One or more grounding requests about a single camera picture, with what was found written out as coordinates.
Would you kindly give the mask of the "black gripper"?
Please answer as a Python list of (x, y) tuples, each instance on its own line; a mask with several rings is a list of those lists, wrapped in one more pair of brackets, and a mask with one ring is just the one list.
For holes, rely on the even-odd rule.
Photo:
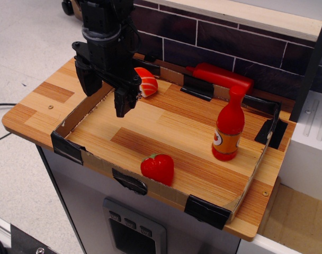
[(117, 117), (124, 117), (142, 97), (141, 78), (132, 66), (132, 57), (139, 47), (140, 37), (134, 34), (72, 44), (76, 51), (76, 73), (84, 93), (92, 96), (102, 87), (103, 81), (114, 87)]

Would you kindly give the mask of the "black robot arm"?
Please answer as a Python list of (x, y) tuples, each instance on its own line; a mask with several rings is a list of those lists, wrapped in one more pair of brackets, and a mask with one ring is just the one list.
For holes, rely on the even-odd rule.
[(114, 88), (117, 117), (135, 108), (141, 78), (132, 58), (141, 39), (130, 17), (133, 1), (80, 1), (85, 42), (74, 42), (75, 67), (84, 93), (92, 96), (103, 83)]

